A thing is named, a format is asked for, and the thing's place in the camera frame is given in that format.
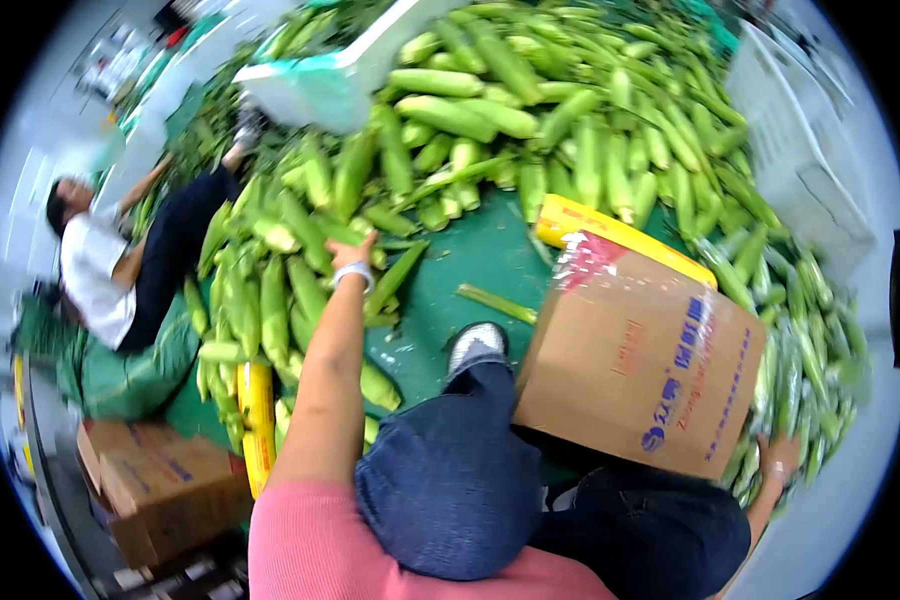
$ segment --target blue jeans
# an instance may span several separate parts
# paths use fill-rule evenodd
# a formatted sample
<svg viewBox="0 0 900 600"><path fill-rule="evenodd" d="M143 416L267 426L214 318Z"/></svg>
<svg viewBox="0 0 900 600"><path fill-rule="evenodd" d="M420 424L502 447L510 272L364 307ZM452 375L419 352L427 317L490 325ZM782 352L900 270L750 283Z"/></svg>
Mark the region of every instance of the blue jeans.
<svg viewBox="0 0 900 600"><path fill-rule="evenodd" d="M474 581L533 546L586 565L621 600L701 600L743 563L750 526L729 493L634 462L607 459L569 510L542 511L540 450L512 432L515 405L506 359L484 356L380 423L357 503L401 567Z"/></svg>

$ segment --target wristband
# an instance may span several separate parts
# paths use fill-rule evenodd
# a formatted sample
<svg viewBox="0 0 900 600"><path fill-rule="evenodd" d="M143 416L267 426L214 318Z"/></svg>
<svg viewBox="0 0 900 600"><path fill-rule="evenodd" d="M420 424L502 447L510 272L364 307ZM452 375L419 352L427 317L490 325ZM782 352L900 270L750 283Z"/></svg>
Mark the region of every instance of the wristband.
<svg viewBox="0 0 900 600"><path fill-rule="evenodd" d="M373 274L371 273L371 268L367 266L366 262L357 261L351 262L348 265L343 265L336 272L333 273L333 289L337 289L337 286L340 284L340 280L344 278L345 275L349 275L351 273L357 273L362 275L366 280L366 289L363 290L363 294L370 294L373 291Z"/></svg>
<svg viewBox="0 0 900 600"><path fill-rule="evenodd" d="M784 479L786 479L783 476L783 474L784 474L783 462L780 462L780 461L774 462L770 472L773 474L773 477L775 477L776 479L779 479L780 481L783 481Z"/></svg>

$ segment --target white shirt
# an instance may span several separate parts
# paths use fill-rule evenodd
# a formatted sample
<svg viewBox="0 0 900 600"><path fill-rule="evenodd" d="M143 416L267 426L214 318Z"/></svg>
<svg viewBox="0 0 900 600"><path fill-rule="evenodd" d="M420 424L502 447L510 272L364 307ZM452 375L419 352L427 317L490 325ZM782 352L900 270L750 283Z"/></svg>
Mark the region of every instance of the white shirt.
<svg viewBox="0 0 900 600"><path fill-rule="evenodd" d="M131 329L137 309L136 287L112 278L130 244L120 235L117 206L82 212L67 222L60 241L63 287L91 333L117 350Z"/></svg>

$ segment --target woman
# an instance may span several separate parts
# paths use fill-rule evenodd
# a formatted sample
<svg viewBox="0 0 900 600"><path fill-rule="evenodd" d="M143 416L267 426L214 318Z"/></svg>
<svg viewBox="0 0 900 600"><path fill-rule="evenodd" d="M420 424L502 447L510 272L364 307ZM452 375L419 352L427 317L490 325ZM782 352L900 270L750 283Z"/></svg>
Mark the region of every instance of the woman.
<svg viewBox="0 0 900 600"><path fill-rule="evenodd" d="M336 291L313 334L287 437L250 521L253 597L687 598L744 561L796 462L766 447L748 524L707 482L620 461L541 510L540 452L510 430L503 330L469 325L443 395L380 425L361 458L370 249L334 241Z"/></svg>
<svg viewBox="0 0 900 600"><path fill-rule="evenodd" d="M120 220L147 196L171 155L104 210L90 210L93 191L72 177L50 187L47 221L60 238L61 287L79 322L108 348L139 353L156 341L174 294L200 258L210 219L240 192L234 174L256 145L261 122L259 110L244 101L223 168L204 172L169 196L136 246L120 234Z"/></svg>

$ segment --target leg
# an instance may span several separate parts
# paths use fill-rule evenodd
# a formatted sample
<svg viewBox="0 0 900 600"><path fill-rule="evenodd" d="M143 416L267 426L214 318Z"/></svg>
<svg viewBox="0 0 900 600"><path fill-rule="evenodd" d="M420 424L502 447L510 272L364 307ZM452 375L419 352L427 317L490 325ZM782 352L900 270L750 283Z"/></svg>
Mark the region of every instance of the leg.
<svg viewBox="0 0 900 600"><path fill-rule="evenodd" d="M621 600L700 600L743 563L750 525L707 481L616 459L571 509L544 512L529 545L583 563Z"/></svg>
<svg viewBox="0 0 900 600"><path fill-rule="evenodd" d="M146 234L143 262L134 290L136 313L120 352L139 353L156 341L174 294L200 258L210 219L239 184L226 168L206 171L160 206Z"/></svg>
<svg viewBox="0 0 900 600"><path fill-rule="evenodd" d="M464 361L444 394L381 422L357 463L357 502L404 569L491 577L540 521L540 452L510 431L514 375L501 353Z"/></svg>

